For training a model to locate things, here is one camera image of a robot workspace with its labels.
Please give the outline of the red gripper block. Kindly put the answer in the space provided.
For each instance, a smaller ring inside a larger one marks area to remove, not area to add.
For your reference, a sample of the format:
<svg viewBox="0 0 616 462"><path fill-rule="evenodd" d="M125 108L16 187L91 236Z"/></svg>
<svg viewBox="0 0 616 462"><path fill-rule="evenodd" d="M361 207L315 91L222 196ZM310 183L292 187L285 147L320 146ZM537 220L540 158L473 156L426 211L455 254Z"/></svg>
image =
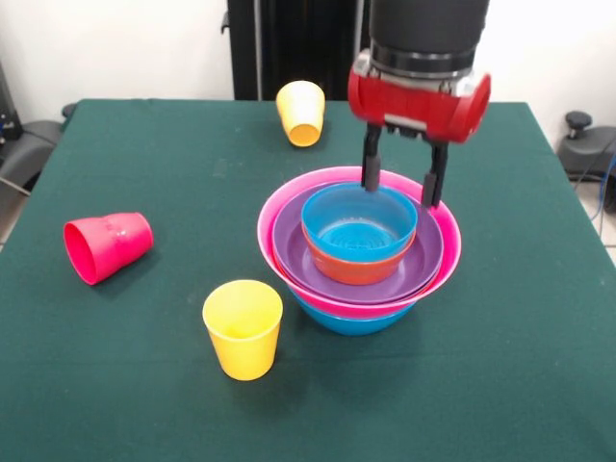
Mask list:
<svg viewBox="0 0 616 462"><path fill-rule="evenodd" d="M449 158L448 142L463 143L474 134L487 110L492 87L487 73L471 74L455 82L450 91L426 82L401 84L399 79L349 73L351 111L368 122L363 145L361 186L370 193L379 186L380 126L390 125L421 132L432 141L431 167L424 176L422 205L438 207Z"/></svg>

